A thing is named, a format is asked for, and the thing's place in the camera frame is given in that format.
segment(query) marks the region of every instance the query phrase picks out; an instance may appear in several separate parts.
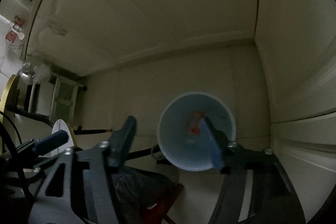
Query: screw head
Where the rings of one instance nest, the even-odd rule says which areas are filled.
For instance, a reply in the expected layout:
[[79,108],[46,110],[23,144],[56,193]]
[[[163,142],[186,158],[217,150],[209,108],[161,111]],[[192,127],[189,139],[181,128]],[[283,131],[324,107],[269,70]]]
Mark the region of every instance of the screw head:
[[238,144],[235,141],[231,141],[227,144],[229,148],[237,148]]
[[100,148],[105,148],[109,146],[109,141],[102,141],[99,145]]
[[273,155],[273,151],[272,151],[272,149],[269,149],[269,148],[265,148],[265,149],[264,149],[264,153],[265,153],[266,155]]
[[64,154],[65,155],[70,155],[71,154],[71,148],[66,148]]

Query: red stool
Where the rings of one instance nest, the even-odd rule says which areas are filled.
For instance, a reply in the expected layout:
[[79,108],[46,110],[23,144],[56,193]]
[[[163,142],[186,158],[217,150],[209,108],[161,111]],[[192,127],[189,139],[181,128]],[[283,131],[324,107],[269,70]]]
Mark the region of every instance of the red stool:
[[183,188],[182,184],[178,184],[171,195],[161,199],[154,208],[143,210],[141,213],[143,224],[161,224],[163,219],[169,224],[176,224],[167,213],[179,197]]

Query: plastic bucket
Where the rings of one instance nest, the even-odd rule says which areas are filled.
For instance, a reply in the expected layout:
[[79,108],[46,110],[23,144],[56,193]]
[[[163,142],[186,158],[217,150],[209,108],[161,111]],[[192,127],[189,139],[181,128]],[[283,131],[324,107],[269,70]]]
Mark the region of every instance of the plastic bucket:
[[195,112],[204,112],[215,128],[231,141],[236,139],[236,123],[232,112],[217,97],[204,92],[184,93],[171,101],[157,125],[157,140],[164,156],[175,166],[188,171],[213,167],[206,142],[201,135],[188,133]]

